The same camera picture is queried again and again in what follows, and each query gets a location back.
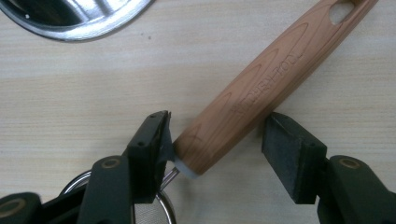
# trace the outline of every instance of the light wood surface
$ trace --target light wood surface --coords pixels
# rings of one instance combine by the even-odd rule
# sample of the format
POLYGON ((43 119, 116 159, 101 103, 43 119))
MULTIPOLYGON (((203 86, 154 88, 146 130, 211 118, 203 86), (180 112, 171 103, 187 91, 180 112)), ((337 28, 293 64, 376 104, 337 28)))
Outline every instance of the light wood surface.
MULTIPOLYGON (((144 118, 172 111, 174 138, 317 0, 156 1, 93 42, 32 35, 0 14, 0 197, 45 202, 103 157, 121 154, 144 118)), ((396 4, 382 0, 276 111, 365 161, 396 191, 396 4)), ((318 223, 260 153, 260 129, 198 179, 166 189, 179 223, 318 223)))
POLYGON ((341 13, 331 12, 345 7, 338 2, 310 8, 194 119, 174 143, 183 167, 197 175, 212 167, 315 71, 377 0, 357 2, 334 24, 330 15, 341 13))

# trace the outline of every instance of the wooden handle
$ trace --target wooden handle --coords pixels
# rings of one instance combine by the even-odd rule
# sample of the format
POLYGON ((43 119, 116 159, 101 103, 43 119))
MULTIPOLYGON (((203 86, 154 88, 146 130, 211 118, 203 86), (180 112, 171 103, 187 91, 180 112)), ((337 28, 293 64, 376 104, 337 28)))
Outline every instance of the wooden handle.
POLYGON ((329 12, 340 0, 322 0, 308 10, 175 141, 177 168, 187 175, 209 169, 310 75, 377 1, 352 0, 354 9, 335 25, 329 12))

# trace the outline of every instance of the black clamp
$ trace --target black clamp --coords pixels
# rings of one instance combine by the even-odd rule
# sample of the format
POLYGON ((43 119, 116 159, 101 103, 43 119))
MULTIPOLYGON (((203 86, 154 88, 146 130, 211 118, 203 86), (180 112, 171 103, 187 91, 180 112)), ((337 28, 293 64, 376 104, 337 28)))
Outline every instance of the black clamp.
POLYGON ((293 119, 272 113, 266 120, 262 153, 290 197, 314 204, 322 224, 396 223, 396 194, 373 170, 348 156, 326 159, 327 147, 293 119))
POLYGON ((0 199, 0 224, 134 223, 135 203, 153 203, 174 158, 170 114, 148 116, 121 156, 97 161, 88 185, 42 204, 35 193, 0 199))

